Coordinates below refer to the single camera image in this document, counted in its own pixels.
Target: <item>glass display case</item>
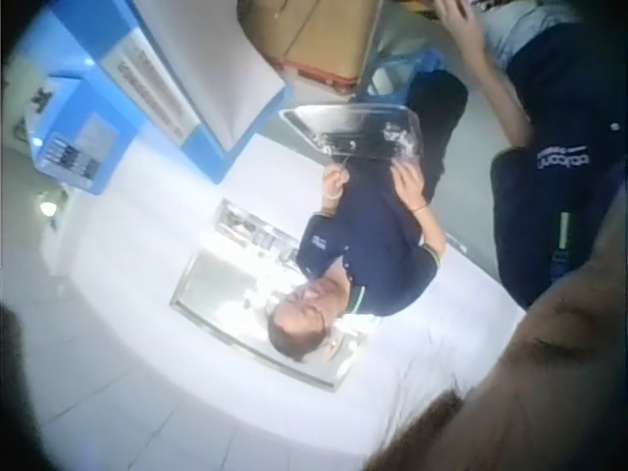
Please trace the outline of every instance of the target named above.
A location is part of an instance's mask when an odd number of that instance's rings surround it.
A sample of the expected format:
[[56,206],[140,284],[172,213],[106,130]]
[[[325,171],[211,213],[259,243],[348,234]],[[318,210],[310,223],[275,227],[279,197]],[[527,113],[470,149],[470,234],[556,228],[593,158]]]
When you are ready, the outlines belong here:
[[377,323],[346,315],[302,362],[268,340],[268,317],[279,300],[305,282],[295,264],[298,241],[223,201],[186,268],[173,306],[211,335],[298,380],[335,390]]

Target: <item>hair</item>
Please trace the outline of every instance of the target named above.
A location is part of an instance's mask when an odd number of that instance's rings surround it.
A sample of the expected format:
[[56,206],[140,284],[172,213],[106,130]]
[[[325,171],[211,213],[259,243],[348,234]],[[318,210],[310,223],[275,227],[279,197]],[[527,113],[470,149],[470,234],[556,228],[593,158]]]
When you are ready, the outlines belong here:
[[310,351],[319,347],[327,336],[322,332],[304,332],[293,334],[286,332],[282,326],[275,322],[275,313],[268,318],[268,340],[279,353],[293,359],[302,361]]
[[373,455],[364,471],[415,471],[441,435],[446,425],[462,408],[454,390],[437,397],[410,426],[397,434],[384,449]]

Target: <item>dark trousers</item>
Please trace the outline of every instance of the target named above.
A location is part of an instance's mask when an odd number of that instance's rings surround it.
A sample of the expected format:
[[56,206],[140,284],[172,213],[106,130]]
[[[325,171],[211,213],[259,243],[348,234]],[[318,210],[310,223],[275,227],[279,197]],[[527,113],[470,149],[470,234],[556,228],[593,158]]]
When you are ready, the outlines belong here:
[[423,194],[428,203],[445,173],[447,144],[464,113],[468,96],[466,86],[447,71],[420,73],[410,85],[405,106],[419,116],[421,123],[420,166],[425,178]]

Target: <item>blue display stand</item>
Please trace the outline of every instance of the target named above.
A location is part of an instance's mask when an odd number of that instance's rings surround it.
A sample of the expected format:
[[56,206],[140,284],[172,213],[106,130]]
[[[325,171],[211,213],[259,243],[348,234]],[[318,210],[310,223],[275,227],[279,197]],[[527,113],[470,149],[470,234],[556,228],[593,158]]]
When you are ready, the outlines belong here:
[[[288,91],[271,100],[226,151],[195,113],[193,100],[138,18],[127,0],[57,0],[33,22],[18,45],[18,53],[48,76],[27,112],[33,162],[60,181],[98,193],[134,135],[150,121],[219,183]],[[46,105],[34,113],[41,100]],[[85,143],[98,138],[105,139],[109,152],[89,155],[96,146]],[[68,149],[68,156],[55,161],[59,149],[53,152],[53,145]]]

